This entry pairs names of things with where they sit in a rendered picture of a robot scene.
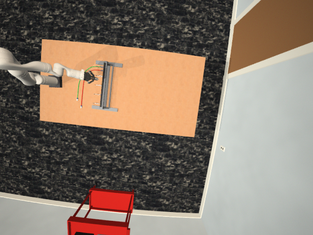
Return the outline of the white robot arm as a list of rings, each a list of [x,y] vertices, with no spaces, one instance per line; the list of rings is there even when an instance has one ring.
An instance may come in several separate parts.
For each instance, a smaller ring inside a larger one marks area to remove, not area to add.
[[[56,77],[39,75],[37,73],[28,71],[46,72],[57,77],[62,77],[65,69],[68,77],[84,80],[83,69],[81,69],[81,71],[74,70],[60,63],[55,63],[52,70],[51,64],[40,61],[33,61],[21,65],[21,63],[17,61],[17,59],[9,50],[2,47],[0,47],[0,69],[8,70],[13,76],[18,78],[27,86],[33,86],[35,84],[56,86],[58,84]]]

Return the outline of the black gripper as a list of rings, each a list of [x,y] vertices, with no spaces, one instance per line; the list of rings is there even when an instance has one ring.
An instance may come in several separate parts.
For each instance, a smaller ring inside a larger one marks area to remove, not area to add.
[[[99,80],[99,79],[97,77],[95,77],[94,74],[91,71],[89,71],[89,72],[84,72],[84,80],[87,81],[88,84],[90,84],[94,80]],[[92,81],[89,81],[89,80],[92,80]]]

